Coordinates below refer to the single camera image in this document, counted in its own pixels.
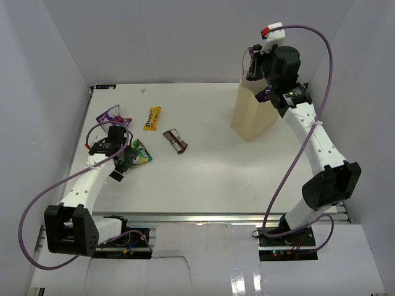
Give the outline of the purple M&M packet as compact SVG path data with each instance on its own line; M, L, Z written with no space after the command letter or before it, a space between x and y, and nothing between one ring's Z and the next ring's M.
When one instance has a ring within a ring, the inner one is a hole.
M249 57L250 57L249 67L256 66L256 55L251 55L251 47L248 47L247 50L248 50Z

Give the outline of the green snack pouch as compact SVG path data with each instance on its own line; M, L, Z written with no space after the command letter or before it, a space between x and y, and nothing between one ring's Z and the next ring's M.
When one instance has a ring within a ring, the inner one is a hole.
M137 152L137 156L132 162L132 165L141 165L152 161L152 156L139 139L135 139L130 146Z

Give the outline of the large blue purple snack bag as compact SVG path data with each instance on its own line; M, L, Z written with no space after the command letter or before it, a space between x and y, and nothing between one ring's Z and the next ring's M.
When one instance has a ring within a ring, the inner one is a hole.
M255 98L259 103L267 102L271 100L271 90L267 86L263 90L261 90L259 93L255 95Z

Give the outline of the brown chocolate bar wrapper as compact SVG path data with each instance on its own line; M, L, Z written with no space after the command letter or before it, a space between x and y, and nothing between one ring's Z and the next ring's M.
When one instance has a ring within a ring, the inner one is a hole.
M171 143L177 154L182 154L186 150L188 144L182 140L176 129L165 131L163 136Z

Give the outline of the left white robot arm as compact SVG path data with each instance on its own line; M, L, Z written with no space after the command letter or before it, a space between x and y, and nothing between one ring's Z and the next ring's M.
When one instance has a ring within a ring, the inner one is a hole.
M110 240L118 246L130 240L125 220L117 216L93 219L93 207L108 178L120 182L137 158L124 126L112 125L107 137L95 142L82 173L58 205L44 212L48 249L52 253L90 257Z

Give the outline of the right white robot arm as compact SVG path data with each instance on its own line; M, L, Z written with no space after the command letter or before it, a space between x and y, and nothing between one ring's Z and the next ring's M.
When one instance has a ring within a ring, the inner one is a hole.
M274 45L265 50L258 44L249 53L246 79L268 84L272 105L301 143L300 154L307 156L312 170L312 178L302 186L302 199L281 217L275 229L259 233L279 237L283 244L292 246L300 240L302 230L351 197L362 170L336 149L318 119L309 91L298 82L300 53L291 46Z

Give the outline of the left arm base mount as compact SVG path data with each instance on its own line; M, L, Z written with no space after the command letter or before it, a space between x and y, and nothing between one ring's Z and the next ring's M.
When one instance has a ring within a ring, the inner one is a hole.
M105 216L95 222L102 244L99 244L93 258L149 260L155 244L155 233L147 227L130 226L124 216Z

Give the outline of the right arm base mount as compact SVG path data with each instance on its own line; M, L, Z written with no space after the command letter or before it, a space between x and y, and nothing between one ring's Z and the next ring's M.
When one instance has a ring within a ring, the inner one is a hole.
M262 228L258 228L252 236L258 241L261 262L318 260L312 228L276 238L264 236Z

